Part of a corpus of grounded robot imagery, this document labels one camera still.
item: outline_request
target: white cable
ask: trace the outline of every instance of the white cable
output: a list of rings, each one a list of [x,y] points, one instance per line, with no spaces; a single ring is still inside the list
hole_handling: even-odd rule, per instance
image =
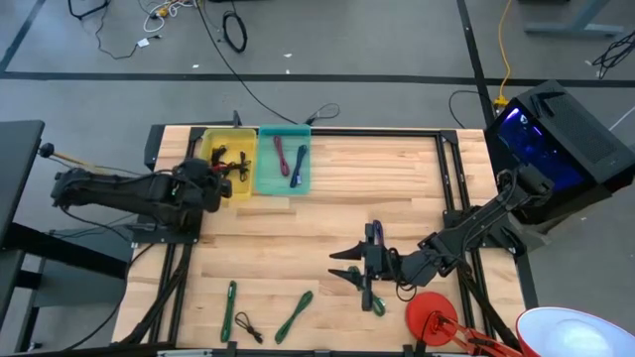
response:
[[[157,10],[166,6],[168,6],[168,14],[170,14],[170,17],[177,17],[177,15],[179,14],[180,7],[193,7],[194,5],[192,2],[169,0],[164,2],[161,5],[155,6],[152,10],[149,11],[148,16],[146,16],[146,21],[144,21],[143,23],[143,31],[147,33],[154,33],[163,29],[163,27],[166,25],[166,20],[163,18],[163,16],[157,16],[157,19],[161,20],[161,25],[159,25],[159,27],[156,29],[148,30],[148,20],[150,20],[150,17],[152,15],[156,14]]]
[[[617,119],[617,121],[615,122],[615,124],[611,125],[610,128],[608,128],[608,131],[613,131],[613,129],[615,129],[616,126],[619,125],[619,123],[622,122],[622,120],[626,119],[626,117],[628,117],[633,111],[635,111],[635,106],[633,106],[631,108],[631,110],[627,111],[626,114],[622,115],[621,118]]]

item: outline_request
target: plastic bin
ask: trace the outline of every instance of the plastic bin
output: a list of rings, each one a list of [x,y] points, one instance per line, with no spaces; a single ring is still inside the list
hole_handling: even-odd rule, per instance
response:
[[[280,158],[274,137],[282,139],[285,160],[289,165],[289,175],[280,172]],[[306,145],[309,150],[300,166],[302,183],[291,188],[291,177],[296,167],[298,147]],[[256,189],[262,194],[307,194],[311,189],[311,127],[309,125],[263,125],[258,132],[258,160]]]
[[[231,171],[227,179],[231,180],[231,198],[247,199],[251,197],[253,181],[256,168],[256,131],[253,129],[230,129],[230,128],[210,128],[202,135],[202,144],[198,151],[198,157],[211,163],[212,149],[217,149],[221,145],[227,148],[227,152],[220,158],[225,163],[240,163],[240,152],[245,153],[245,160],[251,161],[247,167],[247,180],[240,180],[238,170]]]

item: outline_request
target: cable on floor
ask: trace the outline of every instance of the cable on floor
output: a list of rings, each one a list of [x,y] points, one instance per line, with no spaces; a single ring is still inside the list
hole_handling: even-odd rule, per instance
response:
[[[144,254],[146,254],[146,252],[148,252],[148,250],[150,250],[150,248],[154,247],[154,243],[148,245],[146,248],[144,248],[141,252],[139,252],[139,254],[137,254],[131,261],[130,264],[128,264],[128,267],[126,268],[126,278],[125,278],[125,286],[128,286],[128,272],[130,272],[130,268],[132,268],[132,265],[135,264],[135,262],[141,258],[141,256],[143,256]],[[95,334],[97,334],[97,332],[99,332],[99,330],[101,330],[103,328],[103,326],[106,325],[106,323],[108,323],[108,321],[110,321],[110,319],[115,315],[115,313],[117,312],[117,310],[119,309],[119,306],[121,306],[121,303],[123,302],[123,299],[126,296],[126,292],[124,291],[121,299],[119,300],[119,302],[117,304],[115,304],[115,307],[112,309],[112,312],[110,312],[110,314],[108,315],[108,317],[106,317],[106,319],[101,322],[92,332],[90,332],[88,335],[86,335],[86,337],[80,339],[79,341],[71,344],[71,346],[65,348],[63,351],[69,351],[71,349],[74,349],[75,347],[83,344],[84,342],[86,342],[87,340],[91,339]]]
[[[225,11],[225,13],[222,15],[222,34],[231,49],[234,50],[237,54],[242,54],[247,48],[247,28],[245,27],[245,23],[242,21],[240,16],[238,16],[238,10],[236,10],[236,4],[234,3],[234,0],[231,0],[231,6],[234,10]],[[238,27],[240,28],[240,33],[242,35],[242,45],[240,47],[237,47],[233,43],[233,41],[231,41],[229,32],[227,32],[227,21],[229,19],[235,19],[236,23],[238,23]]]
[[[449,97],[449,99],[447,100],[447,108],[449,108],[449,114],[451,114],[452,119],[454,119],[456,124],[458,124],[458,126],[461,127],[461,129],[465,129],[465,126],[458,119],[456,119],[456,115],[454,115],[454,111],[452,110],[452,99],[454,98],[455,95],[457,95],[459,93],[478,94],[479,96],[487,99],[487,102],[489,102],[489,104],[492,106],[492,110],[495,111],[494,103],[492,103],[492,100],[489,99],[489,97],[487,95],[481,94],[481,93],[477,92],[476,90],[455,90],[452,93],[452,95]]]
[[[635,31],[612,43],[600,57],[592,62],[592,65],[599,65],[597,77],[604,79],[608,70],[626,59],[633,49],[635,49]]]
[[[179,9],[182,7],[194,7],[194,4],[189,0],[169,0],[163,4],[155,6],[152,10],[147,12],[148,15],[146,16],[146,20],[143,22],[143,31],[147,33],[155,33],[163,29],[166,25],[165,18],[168,16],[173,18],[177,17]],[[160,20],[161,25],[155,29],[148,29],[148,21],[150,19]]]
[[[200,10],[200,6],[197,7],[198,10],[198,14],[200,15],[200,19],[202,20],[203,25],[205,26],[205,30],[207,31],[207,36],[209,37],[209,40],[211,41],[211,43],[214,45],[214,48],[216,49],[216,51],[218,52],[218,55],[220,56],[220,58],[222,59],[222,61],[225,63],[225,65],[227,66],[227,68],[231,71],[231,73],[236,77],[236,79],[238,79],[238,81],[240,82],[240,84],[242,84],[242,86],[245,88],[245,90],[247,90],[247,93],[249,93],[249,95],[251,95],[252,98],[254,98],[254,100],[256,102],[258,102],[258,104],[260,104],[263,108],[267,109],[268,111],[270,111],[271,113],[275,114],[277,117],[279,117],[280,119],[285,120],[286,122],[289,122],[291,124],[298,124],[298,122],[296,122],[295,120],[292,120],[282,114],[280,114],[279,112],[275,111],[274,109],[272,109],[271,107],[269,107],[267,104],[263,103],[262,100],[260,100],[252,91],[251,89],[249,89],[249,87],[247,86],[247,84],[244,82],[244,80],[242,80],[242,78],[240,77],[240,75],[234,70],[234,68],[231,66],[231,64],[229,64],[229,61],[227,61],[227,59],[225,58],[225,55],[222,53],[222,51],[220,50],[220,48],[218,47],[218,45],[216,44],[216,40],[214,39],[213,35],[211,34],[211,31],[209,30],[209,26],[207,25],[207,22],[205,21],[205,17],[202,14],[202,11]],[[319,112],[325,108],[326,106],[336,106],[336,113],[330,117],[327,116],[319,116]],[[317,112],[315,112],[314,114],[312,114],[307,121],[310,121],[313,123],[313,121],[317,120],[317,119],[329,119],[329,118],[334,118],[337,115],[339,115],[339,105],[335,104],[335,103],[328,103],[326,105],[324,105],[321,109],[319,109]]]
[[[500,55],[503,57],[503,62],[505,62],[505,68],[507,71],[505,72],[505,78],[503,82],[500,83],[500,87],[498,89],[498,98],[494,100],[494,104],[497,106],[505,106],[509,103],[509,100],[503,94],[503,88],[505,87],[505,83],[512,74],[512,67],[509,65],[507,61],[507,55],[505,54],[505,47],[503,46],[503,23],[505,22],[505,17],[507,16],[507,12],[509,11],[509,7],[512,4],[512,0],[507,1],[507,5],[505,6],[505,11],[503,11],[503,16],[500,18],[500,22],[498,23],[498,47],[500,48]]]
[[[95,32],[95,38],[97,39],[97,49],[102,52],[105,53],[107,55],[109,55],[113,60],[124,60],[124,59],[129,59],[131,58],[135,52],[137,51],[137,49],[139,48],[139,43],[135,44],[135,47],[132,48],[132,51],[130,52],[130,54],[128,55],[123,55],[123,56],[115,56],[112,52],[110,52],[109,50],[104,49],[101,46],[101,38],[99,37],[99,33],[101,32],[101,30],[103,29],[103,25],[104,25],[104,19],[106,18],[106,15],[108,14],[108,9],[110,8],[110,6],[107,6],[104,10],[103,10],[103,14],[101,14],[101,19],[100,22],[101,24],[99,25],[99,28],[97,29],[97,31]],[[149,37],[145,40],[158,40],[161,38],[161,35],[155,35],[152,37]]]

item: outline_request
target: wooden table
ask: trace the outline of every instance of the wooden table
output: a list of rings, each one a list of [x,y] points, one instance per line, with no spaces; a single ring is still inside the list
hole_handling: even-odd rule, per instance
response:
[[[189,133],[188,126],[166,127],[156,170],[183,160]],[[457,136],[471,204],[483,204],[497,194],[483,133],[459,130]],[[445,150],[453,168],[448,144]],[[218,212],[205,215],[191,257],[178,347],[225,348],[219,335],[231,280],[238,284],[234,312],[247,312],[265,339],[259,345],[234,324],[231,339],[240,349],[402,351],[404,344],[415,342],[394,283],[373,286],[387,303],[386,315],[364,312],[357,289],[327,272],[352,262],[332,260],[328,254],[363,240],[364,224],[373,219],[382,221],[386,245],[401,254],[413,252],[417,242],[443,228],[445,196],[435,140],[313,136],[311,154],[309,195],[254,195],[224,202]],[[449,173],[460,207],[454,170]],[[153,247],[130,270],[114,341],[131,331],[155,299],[165,251],[165,246]],[[514,260],[496,248],[481,249],[481,256],[489,298],[513,329],[525,310]],[[312,304],[277,345],[276,331],[306,291],[315,295]],[[446,296],[462,321],[455,273],[437,276],[419,289],[423,291]],[[472,305],[480,327],[480,310]],[[167,306],[160,340],[167,336],[172,304]],[[457,351],[453,344],[437,350]]]

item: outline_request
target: black metal frame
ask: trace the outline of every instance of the black metal frame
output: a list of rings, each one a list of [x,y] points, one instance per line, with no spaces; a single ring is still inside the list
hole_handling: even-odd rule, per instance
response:
[[[149,138],[149,141],[153,143],[160,143],[161,137],[163,137],[165,126],[155,126],[153,127],[152,132],[154,135],[159,136],[159,138]],[[186,153],[186,157],[190,158],[193,156],[193,150],[196,144],[196,141],[201,137],[204,130],[207,127],[202,126],[194,126],[190,129],[190,139],[188,142],[188,149]],[[456,173],[456,179],[458,181],[458,190],[461,198],[461,208],[463,210],[467,209],[470,206],[469,203],[469,194],[467,191],[467,184],[465,181],[465,174],[463,171],[462,160],[460,156],[460,149],[458,147],[458,138],[456,135],[456,131],[454,130],[419,130],[419,129],[372,129],[372,128],[312,128],[312,135],[316,136],[369,136],[369,137],[420,137],[420,138],[431,138],[435,140],[437,146],[437,154],[439,158],[439,166],[440,166],[440,174],[442,176],[442,184],[444,188],[444,200],[446,205],[446,212],[455,212],[453,194],[451,188],[451,181],[449,176],[449,171],[447,168],[447,159],[445,156],[445,144],[448,143],[451,149],[452,161],[454,163],[454,170]],[[157,152],[150,153],[153,158],[156,158],[158,154]],[[191,250],[191,245],[186,245],[184,249]],[[166,256],[164,259],[164,267],[160,279],[160,285],[163,284],[163,281],[166,281],[172,266],[172,261],[174,260],[174,245],[169,245],[168,250],[166,252]],[[482,268],[482,261],[480,258],[480,254],[478,250],[474,250],[469,252],[470,257],[472,259],[472,269],[474,272],[474,279],[478,286],[478,289],[482,292],[482,294],[487,297],[487,288]],[[523,264],[522,266],[518,265],[519,269],[519,277],[531,277],[531,271],[529,265]],[[170,321],[170,333],[168,341],[170,343],[176,344],[177,337],[179,333],[179,322],[181,320],[181,310],[183,305],[183,299],[185,296],[185,287],[186,281],[183,280],[179,285],[178,289],[175,292],[175,304],[172,314],[172,319]],[[523,297],[528,303],[528,307],[530,304],[533,304],[534,301],[537,301],[536,291],[534,289],[533,281],[525,284],[521,280],[521,289],[523,291]],[[465,324],[469,327],[474,326],[474,315],[472,311],[471,305],[471,297],[465,282],[459,278],[459,288],[461,289],[461,307],[463,310],[463,315],[465,316]],[[485,327],[485,332],[487,335],[494,337],[494,331],[487,320],[487,318],[483,315],[483,322]],[[157,319],[155,324],[153,325],[153,329],[150,334],[150,343],[156,342],[158,339],[158,331],[161,328],[161,319]],[[231,345],[233,348],[230,348],[228,345],[227,349],[213,349],[214,355],[218,356],[285,356],[285,355],[293,355],[293,356],[347,356],[347,357],[361,357],[361,356],[415,356],[412,350],[412,346],[405,345],[404,352],[344,352],[344,351],[290,351],[290,350],[236,350],[235,342]]]

